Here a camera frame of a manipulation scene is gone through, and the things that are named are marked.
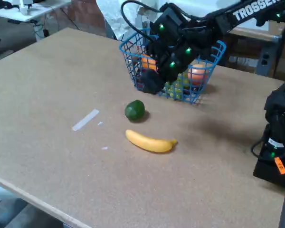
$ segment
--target lime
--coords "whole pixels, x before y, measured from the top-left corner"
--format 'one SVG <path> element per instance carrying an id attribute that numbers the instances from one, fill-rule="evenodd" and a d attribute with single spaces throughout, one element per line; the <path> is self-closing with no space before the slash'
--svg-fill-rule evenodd
<path id="1" fill-rule="evenodd" d="M 144 111 L 143 102 L 140 100 L 135 100 L 126 106 L 124 114 L 130 121 L 136 121 L 144 116 Z"/>

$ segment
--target black cable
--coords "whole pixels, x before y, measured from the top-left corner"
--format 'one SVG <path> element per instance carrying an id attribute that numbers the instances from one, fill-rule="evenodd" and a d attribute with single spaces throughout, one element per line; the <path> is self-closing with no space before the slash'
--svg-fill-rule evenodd
<path id="1" fill-rule="evenodd" d="M 125 20 L 125 22 L 127 22 L 127 24 L 128 24 L 134 31 L 136 31 L 138 34 L 141 34 L 141 35 L 142 35 L 143 37 L 145 37 L 146 39 L 148 39 L 148 40 L 150 40 L 150 41 L 153 41 L 153 40 L 151 39 L 151 37 L 149 37 L 148 35 L 146 35 L 146 34 L 144 34 L 143 32 L 141 32 L 141 31 L 140 31 L 137 27 L 135 27 L 135 26 L 128 20 L 128 18 L 125 16 L 123 10 L 124 10 L 125 4 L 128 4 L 128 3 L 136 3 L 137 5 L 143 6 L 143 7 L 146 8 L 147 10 L 151 10 L 151 11 L 156 12 L 156 13 L 160 13 L 160 11 L 157 10 L 157 9 L 154 9 L 154 8 L 152 8 L 152 7 L 150 7 L 150 6 L 147 6 L 146 4 L 143 4 L 143 3 L 139 2 L 139 1 L 135 1 L 135 0 L 127 0 L 127 1 L 124 1 L 124 2 L 122 3 L 121 7 L 120 7 L 120 11 L 121 11 L 122 17 L 123 17 L 123 19 Z"/>
<path id="2" fill-rule="evenodd" d="M 263 141 L 263 138 L 261 138 L 259 141 L 257 141 L 255 144 L 252 145 L 251 150 L 250 150 L 251 153 L 261 161 L 273 162 L 274 161 L 273 159 L 264 158 L 254 152 L 255 147 L 258 146 L 262 141 Z M 284 146 L 284 153 L 281 156 L 279 156 L 279 158 L 285 157 L 285 143 L 283 144 L 283 146 Z"/>
<path id="3" fill-rule="evenodd" d="M 60 10 L 61 10 L 61 12 L 63 12 L 63 13 L 65 14 L 65 16 L 73 23 L 73 25 L 80 31 L 80 29 L 78 28 L 78 26 L 75 24 L 74 21 L 72 21 L 72 19 L 67 15 L 67 13 L 65 13 L 65 12 L 63 11 L 63 9 L 61 9 L 61 8 L 60 8 Z"/>

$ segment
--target basket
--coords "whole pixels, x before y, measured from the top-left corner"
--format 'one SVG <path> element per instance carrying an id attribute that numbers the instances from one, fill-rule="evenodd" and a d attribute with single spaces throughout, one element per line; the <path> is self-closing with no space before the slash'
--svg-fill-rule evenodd
<path id="1" fill-rule="evenodd" d="M 150 29 L 147 28 L 142 31 L 147 33 L 149 30 Z M 144 47 L 147 43 L 148 40 L 141 34 L 134 33 L 119 46 L 119 49 L 123 53 L 130 77 L 138 90 L 143 89 L 143 84 L 140 81 L 142 72 L 147 69 L 156 70 L 155 60 L 144 53 Z M 190 104 L 196 103 L 225 50 L 225 43 L 217 41 L 216 45 L 211 47 L 210 58 L 203 59 L 201 56 L 196 58 L 192 62 L 194 67 L 189 65 L 185 72 L 179 74 L 173 84 L 170 85 L 166 83 L 158 95 Z"/>

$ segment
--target yellow banana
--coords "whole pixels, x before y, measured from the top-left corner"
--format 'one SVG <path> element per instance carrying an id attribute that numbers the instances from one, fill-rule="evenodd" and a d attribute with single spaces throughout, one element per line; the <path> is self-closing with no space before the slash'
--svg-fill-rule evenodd
<path id="1" fill-rule="evenodd" d="M 177 143 L 176 139 L 173 140 L 153 139 L 132 130 L 126 130 L 125 136 L 134 145 L 154 153 L 168 152 Z"/>

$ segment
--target cork surface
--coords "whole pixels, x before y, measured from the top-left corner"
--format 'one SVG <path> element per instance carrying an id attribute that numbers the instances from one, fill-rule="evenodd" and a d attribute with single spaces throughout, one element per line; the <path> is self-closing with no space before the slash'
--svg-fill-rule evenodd
<path id="1" fill-rule="evenodd" d="M 74 228 L 277 227 L 284 190 L 252 176 L 249 148 L 281 81 L 218 66 L 184 104 L 136 91 L 118 46 L 65 29 L 0 60 L 0 185 Z M 124 116 L 135 99 L 144 123 Z M 126 129 L 179 143 L 152 154 Z"/>
<path id="2" fill-rule="evenodd" d="M 269 22 L 269 31 L 262 31 L 250 28 L 235 28 L 231 33 L 239 36 L 256 38 L 264 41 L 273 41 L 276 37 L 282 35 L 285 29 L 285 23 L 277 23 L 275 21 Z"/>

